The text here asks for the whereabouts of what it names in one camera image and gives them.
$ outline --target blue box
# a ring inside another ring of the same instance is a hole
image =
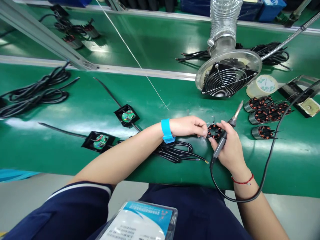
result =
[[[254,21],[263,6],[263,0],[258,0],[256,3],[243,2],[238,20]]]
[[[272,22],[287,4],[283,0],[263,0],[259,22]]]
[[[263,0],[257,3],[243,2],[239,20],[254,21],[263,5]],[[180,0],[182,12],[210,17],[210,0]]]
[[[92,0],[48,0],[53,5],[59,4],[68,7],[86,7]]]

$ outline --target person's left hand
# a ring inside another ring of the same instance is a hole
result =
[[[206,138],[208,134],[206,122],[196,116],[170,119],[170,130],[174,137],[196,134]]]

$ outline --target gray floor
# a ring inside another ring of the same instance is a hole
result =
[[[40,174],[27,180],[0,183],[0,232],[9,231],[70,178]],[[137,200],[147,187],[147,183],[120,183],[109,203],[109,218],[125,201]],[[227,195],[234,197],[234,192],[227,191]],[[274,194],[266,194],[266,197],[291,240],[320,239],[320,199]],[[237,204],[229,201],[226,204],[241,221]]]

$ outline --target fan grille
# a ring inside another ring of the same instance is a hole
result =
[[[256,75],[255,71],[220,63],[214,64],[212,68],[202,93],[214,97],[231,97]]]

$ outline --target tape roll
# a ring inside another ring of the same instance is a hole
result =
[[[278,82],[270,75],[260,75],[247,87],[247,95],[253,97],[269,96],[278,90]]]

